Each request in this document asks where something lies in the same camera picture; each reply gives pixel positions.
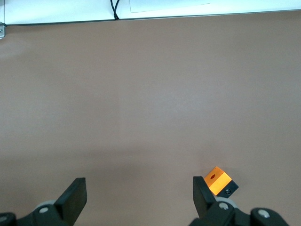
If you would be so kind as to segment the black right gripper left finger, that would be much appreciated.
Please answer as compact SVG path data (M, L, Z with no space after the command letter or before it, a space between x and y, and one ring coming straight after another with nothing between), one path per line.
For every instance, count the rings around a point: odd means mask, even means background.
M85 178L76 178L52 204L43 204L23 218L0 214L2 226L73 226L87 203Z

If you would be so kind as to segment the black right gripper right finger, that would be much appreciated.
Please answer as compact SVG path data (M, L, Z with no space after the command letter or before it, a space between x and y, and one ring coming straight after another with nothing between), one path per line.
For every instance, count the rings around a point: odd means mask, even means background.
M228 198L216 199L202 176L193 177L193 201L198 213L191 226L286 226L288 223L275 211L254 208L242 212Z

